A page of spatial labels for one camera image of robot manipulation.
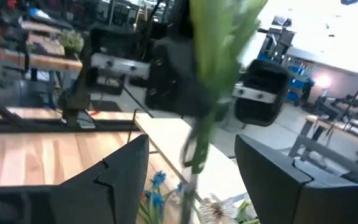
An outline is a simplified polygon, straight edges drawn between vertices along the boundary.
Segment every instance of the green plant stem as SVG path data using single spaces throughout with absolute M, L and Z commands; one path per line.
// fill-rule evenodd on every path
M 139 215 L 141 215 L 141 217 L 144 219 L 144 221 L 147 223 L 147 224 L 153 224 L 149 218 L 149 216 L 143 212 L 141 209 L 139 209 Z
M 255 219 L 255 220 L 251 220 L 242 224 L 258 224 L 259 223 L 259 219 Z
M 154 217 L 154 215 L 155 215 L 155 212 L 154 212 L 154 205 L 153 205 L 153 193 L 151 193 L 150 199 L 149 199 L 149 217 L 150 217 L 151 223 L 155 223 L 156 217 Z
M 144 213 L 148 212 L 147 207 L 143 201 L 139 202 L 139 210 L 142 210 Z

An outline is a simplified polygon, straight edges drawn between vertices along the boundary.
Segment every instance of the dried flower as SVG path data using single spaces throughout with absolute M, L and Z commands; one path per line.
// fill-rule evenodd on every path
M 200 222 L 230 224 L 236 223 L 236 207 L 233 200 L 220 201 L 217 196 L 211 194 L 211 198 L 205 198 L 200 205 Z

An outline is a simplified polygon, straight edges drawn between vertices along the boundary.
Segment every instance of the metal frame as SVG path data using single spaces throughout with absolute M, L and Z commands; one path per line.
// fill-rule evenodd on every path
M 21 56 L 21 53 L 17 53 L 17 52 L 11 52 L 12 54 L 17 54 L 18 58 Z M 12 68 L 18 68 L 18 69 L 22 69 L 21 67 L 21 62 L 19 59 L 17 61 L 17 63 L 12 62 L 12 61 L 8 61 L 8 60 L 0 60 L 0 74 L 2 73 L 2 71 L 4 70 L 4 67 L 12 67 Z M 56 69 L 51 69 L 51 68 L 47 68 L 47 67 L 35 67 L 32 66 L 30 64 L 30 71 L 33 72 L 33 70 L 42 70 L 42 71 L 48 71 L 49 72 L 49 82 L 48 83 L 41 83 L 38 82 L 38 85 L 42 85 L 43 88 L 37 88 L 39 89 L 43 89 L 45 90 L 45 92 L 43 91 L 37 91 L 37 93 L 46 93 L 48 96 L 48 103 L 53 103 L 54 100 L 53 99 L 53 91 L 55 89 L 55 78 L 54 78 L 54 74 L 55 72 L 60 72 L 60 77 L 58 77 L 60 84 L 63 85 L 61 86 L 61 89 L 64 90 L 66 88 L 69 88 L 71 86 L 71 82 L 70 82 L 70 72 L 69 70 L 56 70 Z M 28 80 L 29 82 L 37 82 L 37 74 L 35 74 L 35 77 L 33 74 L 31 74 L 31 79 Z
M 138 131 L 131 119 L 128 120 L 105 120 L 93 119 L 88 121 L 94 128 L 67 127 L 61 119 L 24 119 L 11 113 L 6 107 L 0 105 L 0 133 L 94 133 L 94 132 L 117 132 Z
M 292 146 L 288 156 L 292 158 L 300 156 L 301 161 L 308 161 L 323 170 L 330 171 L 328 170 L 327 167 L 321 165 L 320 163 L 316 162 L 314 159 L 310 157 L 310 153 L 314 151 L 317 152 L 318 154 L 321 154 L 323 157 L 334 161 L 340 166 L 343 166 L 344 168 L 348 169 L 350 172 L 355 172 L 358 174 L 358 164 L 356 162 L 340 155 L 337 152 L 334 152 L 330 148 L 317 142 L 321 133 L 325 130 L 323 127 L 319 126 L 316 132 L 313 134 L 312 138 L 307 137 L 312 127 L 313 127 L 313 122 L 306 120 L 306 123 L 303 126 L 301 133 L 296 138 L 296 141 Z M 298 151 L 300 150 L 301 146 L 305 146 L 306 149 L 303 151 L 302 154 L 299 154 Z

